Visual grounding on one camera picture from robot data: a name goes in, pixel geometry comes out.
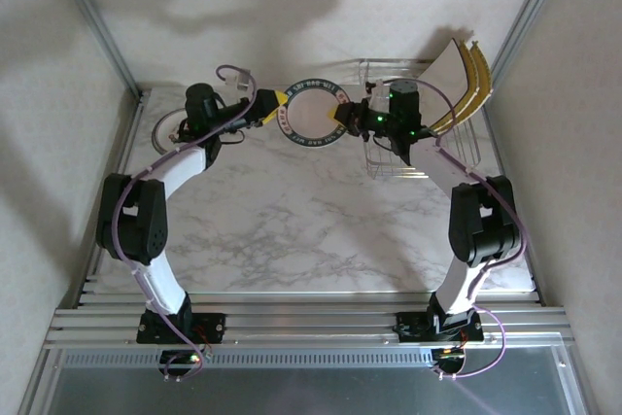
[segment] marble surface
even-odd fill
[[[356,99],[351,88],[350,97]],[[152,129],[184,106],[184,89],[152,90],[128,169],[158,154]],[[498,174],[484,121],[474,117],[480,169]],[[272,121],[223,147],[207,172],[168,202],[167,255],[191,293],[428,292],[452,258],[449,199],[427,179],[371,179],[363,143],[343,136],[306,149]],[[138,292],[124,264],[106,255],[97,293]],[[531,291],[523,260],[494,272],[488,290]]]

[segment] glass panel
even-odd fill
[[[467,368],[498,349],[469,349]],[[65,368],[52,414],[566,414],[548,347],[508,349],[500,364],[463,381],[427,368],[206,369],[164,383],[155,369]]]

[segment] yellow tape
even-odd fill
[[[460,57],[462,58],[463,64],[465,65],[467,89],[463,98],[458,102],[458,104],[456,104],[456,106],[454,106],[454,111],[456,112],[456,118],[458,120],[457,124],[464,121],[462,119],[461,113],[464,109],[467,108],[468,104],[470,104],[478,91],[477,69],[475,66],[475,61],[473,60],[473,56],[468,51],[467,45],[464,41],[461,41],[458,45],[458,51],[460,52]],[[453,116],[451,115],[451,112],[448,112],[436,123],[434,123],[431,126],[431,129],[436,132],[440,132],[442,128],[447,126],[448,123],[451,123],[452,120]]]
[[[473,58],[475,63],[475,69],[477,70],[477,82],[479,85],[479,90],[475,97],[470,101],[468,106],[464,108],[462,112],[460,112],[460,116],[458,117],[457,124],[463,123],[470,119],[473,114],[475,114],[488,100],[488,98],[493,93],[493,79],[490,73],[490,67],[488,66],[488,62],[486,61],[486,57],[484,57],[484,53],[477,42],[474,41],[470,48],[470,55]],[[439,133],[443,131],[447,131],[451,127],[451,120],[439,128],[435,128]]]
[[[264,125],[266,125],[269,121],[276,117],[277,113],[279,112],[279,107],[284,106],[288,103],[288,95],[285,92],[274,91],[274,94],[276,95],[276,101],[279,103],[279,105],[274,111],[268,114],[268,116],[261,121],[261,123],[263,123]]]
[[[338,124],[339,124],[339,126],[346,126],[346,125],[344,125],[343,123],[341,123],[340,121],[338,121],[338,120],[335,118],[335,114],[337,113],[337,109],[338,109],[338,108],[339,108],[339,105],[336,105],[336,106],[334,107],[334,109],[330,109],[330,110],[328,111],[327,116],[328,116],[328,118],[329,118],[329,119],[331,119],[331,120],[332,120],[332,121],[334,121],[335,123],[338,123]]]

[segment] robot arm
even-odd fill
[[[208,85],[194,85],[188,89],[188,121],[180,132],[187,141],[207,134],[211,128],[224,121],[230,121],[230,116],[237,115],[236,106],[248,104],[246,101],[219,108],[215,95]],[[426,339],[433,340],[434,336],[455,334],[457,329],[471,323],[474,314],[472,305],[477,289],[483,282],[476,283],[477,278],[489,261],[499,259],[518,242],[518,230],[507,213],[480,184],[469,185],[472,180],[468,174],[439,152],[433,132],[421,126],[416,87],[413,89],[396,82],[392,85],[391,96],[388,114],[371,111],[368,102],[363,100],[362,103],[340,105],[335,112],[335,119],[354,136],[368,138],[369,131],[378,136],[387,136],[398,156],[407,163],[412,161],[452,199],[449,239],[455,256],[445,280],[432,295],[424,326]],[[225,131],[235,131],[244,126],[261,126],[286,100],[284,95],[276,91],[260,90],[258,103],[253,106],[252,112],[244,119],[232,122]],[[137,210],[133,214],[123,212],[120,218],[119,234],[123,251],[130,259],[137,261],[154,300],[175,323],[181,323],[182,315],[187,316],[191,312],[188,294],[177,282],[164,251],[167,237],[166,199],[190,178],[207,170],[216,159],[220,147],[219,136],[215,135],[200,147],[190,148],[170,158],[136,184],[125,207]],[[129,178],[112,174],[104,184],[97,243],[108,250],[113,258],[118,258],[118,255],[112,243],[112,213]],[[497,177],[489,179],[489,183],[513,207],[509,181]],[[492,210],[491,214],[482,215],[482,206]],[[148,303],[147,306],[146,314],[155,311],[152,304]],[[188,325],[178,328],[188,329]]]

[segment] metal frame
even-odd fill
[[[579,355],[576,343],[567,346],[566,352],[568,356],[567,361],[570,362],[572,368],[572,377],[576,380],[583,403],[588,409],[587,413],[599,413],[596,398],[592,391],[587,373],[585,372],[585,367],[583,366],[583,361]]]
[[[101,45],[104,53],[106,53],[106,55],[108,56],[110,63],[113,65],[113,67],[127,86],[127,89],[129,89],[129,91],[133,94],[136,100],[138,100],[141,95],[140,89],[138,85],[136,85],[136,81],[134,80],[134,77],[129,71],[129,68],[125,63],[125,60],[123,59],[119,48],[117,47],[115,39],[113,38],[112,34],[110,34],[110,31],[108,30],[108,27],[106,26],[106,23],[102,19],[101,15],[99,15],[99,12],[95,7],[94,2],[92,0],[74,1],[76,2],[76,5],[78,5],[78,8],[80,8],[80,11],[85,17],[86,23],[88,23],[90,30],[95,35],[95,38]]]
[[[127,164],[141,119],[144,102],[115,41],[91,0],[75,0],[85,19],[138,104],[128,129],[118,170]],[[497,57],[492,73],[498,85],[533,24],[544,0],[526,0]],[[484,116],[491,131],[486,111]],[[499,152],[493,146],[502,171]],[[138,349],[156,351],[157,346],[135,342],[144,299],[139,294],[94,294],[97,266],[102,251],[94,247],[88,263],[88,276],[77,309],[56,310],[43,350],[24,397],[20,414],[45,413],[50,406],[58,370],[68,352],[76,349],[111,351]],[[388,354],[404,348],[437,348],[438,343],[399,344],[391,331],[398,311],[425,309],[429,294],[199,294],[192,295],[197,312],[226,313],[225,341],[219,352],[243,354],[258,349],[291,349],[295,354],[309,349],[375,349]],[[479,304],[501,315],[507,327],[509,346],[552,346],[560,368],[572,413],[587,413],[584,405],[590,393],[581,384],[572,354],[573,338],[563,308],[542,307],[537,293],[482,293]],[[494,322],[482,316],[485,348],[501,345]]]
[[[72,349],[63,368],[153,369],[161,353],[153,349]],[[219,346],[206,359],[205,369],[248,368],[391,368],[430,367],[432,351],[423,348],[382,349],[224,349]],[[178,367],[191,368],[191,364]]]
[[[56,310],[45,349],[138,347],[136,332],[144,312],[139,294],[84,294],[83,306]],[[392,331],[399,311],[425,311],[429,294],[194,294],[192,310],[225,313],[226,332],[219,348],[437,348],[443,344],[400,344]],[[551,345],[550,336],[572,341],[563,308],[515,301],[514,294],[483,294],[479,303],[501,316],[509,345]],[[487,343],[499,345],[500,331],[482,315]]]

